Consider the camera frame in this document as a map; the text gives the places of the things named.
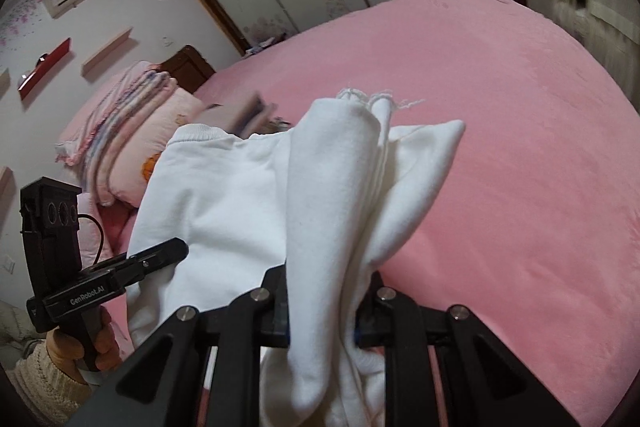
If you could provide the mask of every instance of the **electrical outlet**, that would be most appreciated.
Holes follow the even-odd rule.
[[[4,256],[4,263],[2,263],[2,267],[7,270],[10,274],[13,275],[15,268],[15,261],[11,259],[8,255]]]

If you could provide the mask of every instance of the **black cable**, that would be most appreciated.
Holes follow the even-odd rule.
[[[98,230],[100,230],[100,247],[98,247],[98,253],[95,255],[95,259],[93,262],[93,264],[97,264],[98,260],[100,259],[100,254],[102,253],[102,247],[104,246],[104,230],[102,229],[102,227],[100,226],[100,223],[98,223],[98,220],[95,219],[94,216],[90,216],[89,214],[78,214],[78,217],[85,217],[86,219],[91,219],[91,221],[93,221],[98,227]]]

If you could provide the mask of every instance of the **knit sweater sleeve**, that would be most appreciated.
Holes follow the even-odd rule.
[[[20,360],[7,375],[44,427],[64,425],[91,394],[88,385],[69,378],[51,362],[44,343],[38,344],[33,353],[26,360]]]

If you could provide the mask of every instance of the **wooden headboard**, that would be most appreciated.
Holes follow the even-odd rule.
[[[178,86],[190,93],[195,92],[216,72],[193,46],[183,47],[160,66],[162,71],[167,71],[178,81]]]

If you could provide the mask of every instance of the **silver bolt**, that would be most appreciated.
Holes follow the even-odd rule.
[[[266,301],[271,294],[269,293],[269,290],[267,288],[256,288],[255,290],[252,290],[249,295],[251,295],[251,298],[254,301],[260,302]]]
[[[193,317],[196,316],[196,308],[192,306],[183,306],[175,312],[175,316],[178,317],[179,321],[186,322],[190,321]]]
[[[469,311],[469,308],[461,304],[456,304],[455,306],[452,306],[449,313],[451,313],[451,316],[457,321],[464,321],[468,319],[469,315],[471,314],[471,312]]]
[[[376,295],[378,296],[378,299],[380,299],[381,301],[392,301],[393,299],[396,298],[396,290],[394,290],[393,288],[389,288],[387,286],[382,286],[382,288],[379,288],[378,291],[376,292]]]

